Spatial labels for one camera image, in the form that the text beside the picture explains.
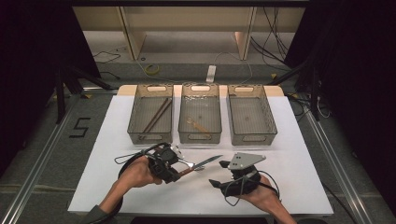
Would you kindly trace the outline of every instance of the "person's right hand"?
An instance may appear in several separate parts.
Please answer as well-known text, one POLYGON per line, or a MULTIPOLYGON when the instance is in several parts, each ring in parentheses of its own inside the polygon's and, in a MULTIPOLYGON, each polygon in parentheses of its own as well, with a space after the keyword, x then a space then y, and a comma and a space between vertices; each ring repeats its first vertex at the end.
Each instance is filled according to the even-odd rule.
MULTIPOLYGON (((268 178, 263 175, 261 182, 265 185, 271 186, 268 178)), ((277 198, 276 193, 271 189, 259 185, 249 194, 244 194, 238 197, 252 203, 262 211, 271 214, 279 224, 296 223, 280 200, 277 198)))

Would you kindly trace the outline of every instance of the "gray carpet floor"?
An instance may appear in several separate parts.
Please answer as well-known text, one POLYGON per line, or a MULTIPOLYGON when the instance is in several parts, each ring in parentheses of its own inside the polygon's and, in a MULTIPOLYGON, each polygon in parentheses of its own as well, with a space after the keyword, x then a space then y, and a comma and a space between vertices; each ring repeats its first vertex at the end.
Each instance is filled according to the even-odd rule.
MULTIPOLYGON (((103 73, 102 80, 112 86, 119 87, 125 84, 163 82, 160 79, 145 77, 137 64, 98 64, 101 72, 111 72, 120 79, 115 79, 110 74, 103 73)), ((167 80, 188 80, 201 82, 205 80, 207 64, 160 64, 161 72, 156 78, 167 80)), ((247 83, 266 84, 271 81, 269 74, 279 73, 274 68, 265 65, 251 65, 253 77, 247 83)), ((219 65, 215 81, 220 84, 240 83, 249 78, 246 66, 219 65)), ((293 92, 295 78, 282 83, 285 93, 293 92)), ((84 86, 93 86, 86 80, 81 80, 84 86)), ((96 136, 99 133, 105 118, 108 105, 113 94, 93 92, 81 97, 66 123, 61 138, 51 154, 48 163, 40 176, 35 190, 25 205, 18 223, 78 223, 80 217, 67 212, 74 190, 84 170, 85 164, 90 157, 96 136), (81 124, 88 127, 83 138, 70 138, 70 135, 82 134, 82 130, 74 130, 78 118, 90 118, 83 120, 81 124)), ((290 102, 294 113, 301 112, 301 107, 295 102, 290 102)), ((8 167, 0 179, 0 217, 2 217, 19 187, 29 175, 40 152, 46 145, 47 140, 55 127, 57 119, 56 99, 51 98, 45 108, 35 130, 26 140, 26 148, 21 150, 15 160, 8 167)), ((309 153, 318 171, 319 178, 336 195, 337 198, 350 210, 344 193, 341 191, 331 166, 321 149, 318 139, 315 137, 306 116, 296 116, 299 120, 301 132, 308 147, 309 153)), ((347 174, 351 177, 354 186, 367 206, 374 223, 396 223, 395 216, 390 212, 381 195, 376 190, 370 177, 365 173, 358 159, 352 155, 347 140, 337 123, 337 117, 321 118, 321 125, 330 137, 331 143, 337 155, 345 166, 347 174)), ((327 191, 330 202, 334 209, 334 215, 322 219, 330 224, 353 223, 345 209, 327 191)), ((119 223, 129 223, 130 217, 118 217, 119 223)))

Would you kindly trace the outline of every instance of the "transparent gray basket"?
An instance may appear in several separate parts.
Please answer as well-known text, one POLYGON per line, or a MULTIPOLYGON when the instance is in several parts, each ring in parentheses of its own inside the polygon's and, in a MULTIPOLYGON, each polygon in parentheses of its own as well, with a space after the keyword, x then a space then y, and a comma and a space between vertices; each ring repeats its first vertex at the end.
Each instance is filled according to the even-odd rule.
POLYGON ((234 146, 272 144, 277 129, 263 85, 229 85, 227 104, 234 146))
POLYGON ((138 85, 128 134, 136 145, 172 143, 173 85, 138 85))
POLYGON ((178 133, 182 144, 219 143, 221 115, 217 84, 183 84, 178 133))

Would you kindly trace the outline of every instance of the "knife blade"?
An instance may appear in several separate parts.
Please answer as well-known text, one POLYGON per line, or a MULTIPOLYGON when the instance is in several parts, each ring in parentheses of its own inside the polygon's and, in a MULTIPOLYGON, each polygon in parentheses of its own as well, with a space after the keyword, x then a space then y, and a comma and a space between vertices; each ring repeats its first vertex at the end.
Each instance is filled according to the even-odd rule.
POLYGON ((199 167, 201 167, 201 166, 203 166, 203 165, 206 165, 206 164, 208 164, 208 163, 210 163, 210 162, 212 162, 212 161, 215 161, 216 159, 218 159, 218 158, 220 158, 220 157, 222 157, 222 155, 214 156, 214 157, 211 157, 211 158, 209 158, 209 159, 207 159, 207 160, 201 161, 201 162, 199 162, 199 163, 193 165, 192 167, 189 167, 189 168, 187 168, 187 169, 181 171, 180 173, 178 173, 178 176, 179 176, 179 177, 182 177, 183 175, 189 174, 189 173, 191 173, 192 171, 194 171, 196 168, 199 168, 199 167))

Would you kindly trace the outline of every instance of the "table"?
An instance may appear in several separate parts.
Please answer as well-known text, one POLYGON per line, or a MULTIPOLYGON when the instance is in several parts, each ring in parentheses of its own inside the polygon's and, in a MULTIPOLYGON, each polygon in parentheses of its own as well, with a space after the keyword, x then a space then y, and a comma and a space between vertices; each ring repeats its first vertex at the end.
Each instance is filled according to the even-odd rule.
MULTIPOLYGON (((175 86, 174 143, 186 161, 198 162, 213 155, 230 161, 236 151, 266 156, 256 164, 258 170, 269 173, 280 189, 282 203, 292 215, 329 216, 331 205, 308 153, 304 139, 292 113, 287 97, 281 96, 280 88, 271 87, 268 96, 278 134, 271 146, 234 147, 231 145, 228 113, 225 101, 226 86, 220 86, 220 110, 222 134, 220 143, 214 146, 184 146, 179 144, 177 124, 181 86, 175 86)), ((102 128, 97 136, 92 154, 78 183, 76 193, 68 208, 69 212, 85 214, 106 196, 117 179, 121 165, 114 158, 136 152, 143 148, 134 146, 126 132, 134 97, 132 88, 120 88, 107 110, 102 128)), ((182 164, 176 169, 185 168, 182 164)), ((250 203, 240 201, 235 207, 228 205, 219 189, 214 189, 208 179, 220 182, 231 180, 231 172, 222 169, 214 161, 201 172, 183 176, 175 183, 160 186, 149 185, 132 189, 124 196, 121 214, 156 217, 262 217, 268 216, 250 203)))

